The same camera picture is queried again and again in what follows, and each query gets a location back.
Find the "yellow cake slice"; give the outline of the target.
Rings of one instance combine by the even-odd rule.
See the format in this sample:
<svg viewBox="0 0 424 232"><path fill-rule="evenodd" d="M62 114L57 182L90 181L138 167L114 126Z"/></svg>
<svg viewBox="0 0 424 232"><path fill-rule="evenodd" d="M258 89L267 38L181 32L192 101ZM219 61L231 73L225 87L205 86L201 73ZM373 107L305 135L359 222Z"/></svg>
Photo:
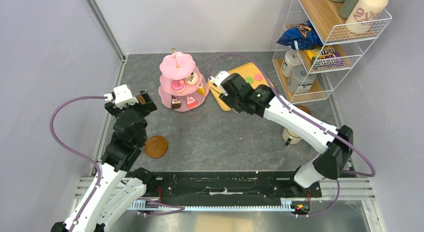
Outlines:
<svg viewBox="0 0 424 232"><path fill-rule="evenodd" d="M199 83L196 91L202 96L206 96L206 94L207 94L206 93L206 87L202 82Z"/></svg>

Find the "green macaron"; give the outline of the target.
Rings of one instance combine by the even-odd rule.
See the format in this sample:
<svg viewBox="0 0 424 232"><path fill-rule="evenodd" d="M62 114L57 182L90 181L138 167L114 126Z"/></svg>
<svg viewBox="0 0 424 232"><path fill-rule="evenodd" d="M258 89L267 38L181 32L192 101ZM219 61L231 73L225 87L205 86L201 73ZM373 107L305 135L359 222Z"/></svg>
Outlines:
<svg viewBox="0 0 424 232"><path fill-rule="evenodd" d="M252 83L254 83L255 80L254 80L253 77L248 76L248 77L245 78L245 81L249 84L252 84Z"/></svg>

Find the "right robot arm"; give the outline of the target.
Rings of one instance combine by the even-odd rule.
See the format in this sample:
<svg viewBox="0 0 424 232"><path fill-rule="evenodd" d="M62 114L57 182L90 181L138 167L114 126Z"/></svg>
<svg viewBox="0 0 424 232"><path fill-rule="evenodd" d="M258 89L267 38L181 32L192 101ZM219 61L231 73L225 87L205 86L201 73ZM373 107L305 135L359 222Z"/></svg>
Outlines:
<svg viewBox="0 0 424 232"><path fill-rule="evenodd" d="M317 156L296 170L288 183L289 192L300 197L309 187L322 179L339 178L353 150L343 141L353 139L353 130L348 126L337 128L288 104L276 90L261 84L253 88L238 73L221 71L210 82L217 86L220 99L237 114L246 112L267 119L293 131L310 144Z"/></svg>

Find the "pink frosted donut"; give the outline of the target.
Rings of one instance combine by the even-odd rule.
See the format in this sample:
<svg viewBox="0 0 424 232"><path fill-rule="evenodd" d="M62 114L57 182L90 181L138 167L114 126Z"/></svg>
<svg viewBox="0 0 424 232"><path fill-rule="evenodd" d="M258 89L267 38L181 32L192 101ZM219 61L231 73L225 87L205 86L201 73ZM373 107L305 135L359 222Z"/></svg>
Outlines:
<svg viewBox="0 0 424 232"><path fill-rule="evenodd" d="M173 80L170 84L170 88L175 93L181 93L186 89L186 83L183 79Z"/></svg>

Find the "metal serving tongs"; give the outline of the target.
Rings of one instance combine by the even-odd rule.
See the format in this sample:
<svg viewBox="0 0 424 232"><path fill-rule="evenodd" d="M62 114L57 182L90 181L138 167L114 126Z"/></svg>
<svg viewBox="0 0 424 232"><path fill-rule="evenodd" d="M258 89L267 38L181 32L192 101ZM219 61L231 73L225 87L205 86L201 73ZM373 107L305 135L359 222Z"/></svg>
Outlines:
<svg viewBox="0 0 424 232"><path fill-rule="evenodd" d="M212 93L217 97L219 97L222 94L222 91L220 90L219 87L211 85L209 88L212 90Z"/></svg>

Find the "red strawberry cake slice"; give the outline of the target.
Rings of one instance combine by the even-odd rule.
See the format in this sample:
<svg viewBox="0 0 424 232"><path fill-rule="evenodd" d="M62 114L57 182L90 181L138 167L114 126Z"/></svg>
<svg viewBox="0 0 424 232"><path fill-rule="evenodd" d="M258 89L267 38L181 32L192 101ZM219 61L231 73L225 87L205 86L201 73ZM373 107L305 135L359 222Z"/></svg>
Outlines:
<svg viewBox="0 0 424 232"><path fill-rule="evenodd" d="M187 108L189 110L191 110L191 109L195 108L198 105L198 102L197 102L197 100L194 97L187 96L186 97L186 104L187 104Z"/></svg>

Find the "chocolate cake slice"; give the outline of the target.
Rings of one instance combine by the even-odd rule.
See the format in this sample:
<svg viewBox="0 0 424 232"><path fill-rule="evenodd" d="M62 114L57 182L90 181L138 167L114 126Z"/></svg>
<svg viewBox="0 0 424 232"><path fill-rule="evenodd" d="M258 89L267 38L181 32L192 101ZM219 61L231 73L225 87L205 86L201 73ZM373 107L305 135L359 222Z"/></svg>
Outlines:
<svg viewBox="0 0 424 232"><path fill-rule="evenodd" d="M170 100L170 105L171 105L171 109L177 110L181 108L182 102L172 95Z"/></svg>

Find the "white chocolate-drizzle donut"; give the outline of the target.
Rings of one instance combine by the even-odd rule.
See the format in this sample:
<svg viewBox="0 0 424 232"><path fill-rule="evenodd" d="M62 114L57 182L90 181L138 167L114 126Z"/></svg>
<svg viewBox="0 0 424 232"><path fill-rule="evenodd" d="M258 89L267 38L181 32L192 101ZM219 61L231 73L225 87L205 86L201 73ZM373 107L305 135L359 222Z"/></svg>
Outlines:
<svg viewBox="0 0 424 232"><path fill-rule="evenodd" d="M191 86L195 85L199 81L199 76L196 72L192 72L189 76L184 79L184 82Z"/></svg>

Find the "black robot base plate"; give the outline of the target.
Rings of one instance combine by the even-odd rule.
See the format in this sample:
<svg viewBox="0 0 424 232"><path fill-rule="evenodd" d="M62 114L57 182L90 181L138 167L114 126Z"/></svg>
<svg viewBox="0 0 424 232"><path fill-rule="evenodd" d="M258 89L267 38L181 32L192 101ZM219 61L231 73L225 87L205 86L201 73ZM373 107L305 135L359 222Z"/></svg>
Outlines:
<svg viewBox="0 0 424 232"><path fill-rule="evenodd" d="M318 182L302 188L294 171L160 171L142 167L128 178L147 185L145 197L172 206L276 206L281 199L322 197Z"/></svg>

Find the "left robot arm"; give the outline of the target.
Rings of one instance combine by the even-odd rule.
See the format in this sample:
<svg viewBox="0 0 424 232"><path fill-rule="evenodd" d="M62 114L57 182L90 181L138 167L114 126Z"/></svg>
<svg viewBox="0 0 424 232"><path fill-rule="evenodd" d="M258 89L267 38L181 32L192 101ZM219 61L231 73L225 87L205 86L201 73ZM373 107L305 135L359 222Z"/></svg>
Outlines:
<svg viewBox="0 0 424 232"><path fill-rule="evenodd" d="M111 141L98 161L65 145L53 127L54 119L63 107L72 102L87 100L88 96L66 101L50 118L49 129L53 138L66 150L88 160L96 169L95 178L77 208L65 221L56 222L51 228L53 232L108 232L137 197L152 196L157 190L157 183L150 179L150 174L136 175L129 179L116 196L111 196L129 173L148 140L148 123L145 118L157 110L156 104L147 91L142 90L133 96L128 88L116 87L102 98L106 100L105 109L116 118L116 122Z"/></svg>

